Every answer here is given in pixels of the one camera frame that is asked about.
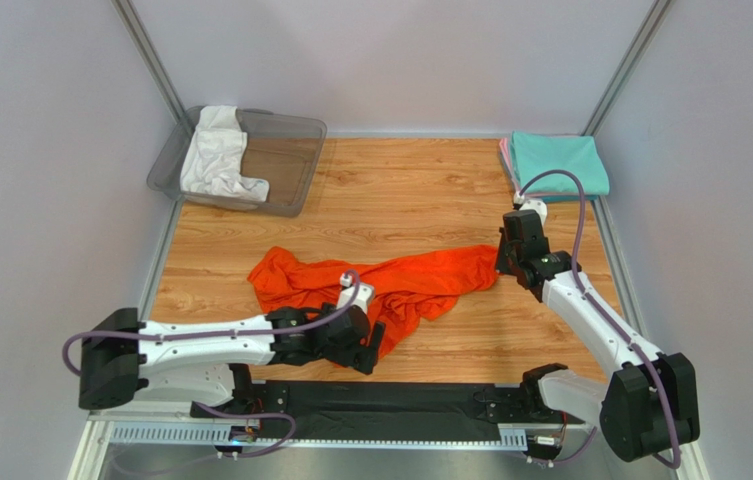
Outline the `orange t shirt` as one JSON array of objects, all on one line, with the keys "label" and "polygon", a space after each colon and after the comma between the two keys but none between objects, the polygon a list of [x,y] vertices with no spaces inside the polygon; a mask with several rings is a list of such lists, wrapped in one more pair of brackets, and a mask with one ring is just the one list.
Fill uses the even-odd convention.
[{"label": "orange t shirt", "polygon": [[306,263],[281,247],[271,248],[247,280],[265,311],[283,306],[316,308],[335,301],[339,280],[356,271],[375,297],[368,307],[372,322],[386,331],[379,348],[384,358],[415,332],[422,320],[434,321],[465,294],[487,290],[498,280],[498,249],[473,245],[405,256],[376,264],[342,260]]}]

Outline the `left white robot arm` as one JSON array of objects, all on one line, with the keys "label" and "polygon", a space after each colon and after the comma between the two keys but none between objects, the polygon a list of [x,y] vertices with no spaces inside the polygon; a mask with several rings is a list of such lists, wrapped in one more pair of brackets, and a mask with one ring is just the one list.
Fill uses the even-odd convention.
[{"label": "left white robot arm", "polygon": [[78,338],[78,405],[122,407],[135,400],[220,405],[236,388],[230,365],[303,366],[328,360],[369,375],[387,326],[366,308],[285,306],[242,320],[172,324],[142,320],[121,308]]}]

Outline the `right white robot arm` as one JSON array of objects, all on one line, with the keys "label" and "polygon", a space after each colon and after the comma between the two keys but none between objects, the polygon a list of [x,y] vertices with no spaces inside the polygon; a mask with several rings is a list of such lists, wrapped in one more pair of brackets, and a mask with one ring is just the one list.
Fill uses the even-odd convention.
[{"label": "right white robot arm", "polygon": [[625,462],[698,440],[693,363],[682,353],[664,353],[630,328],[567,252],[551,250],[543,225],[533,209],[505,214],[497,267],[568,324],[607,382],[590,381],[566,367],[538,369],[525,376],[534,383],[536,400],[599,429]]}]

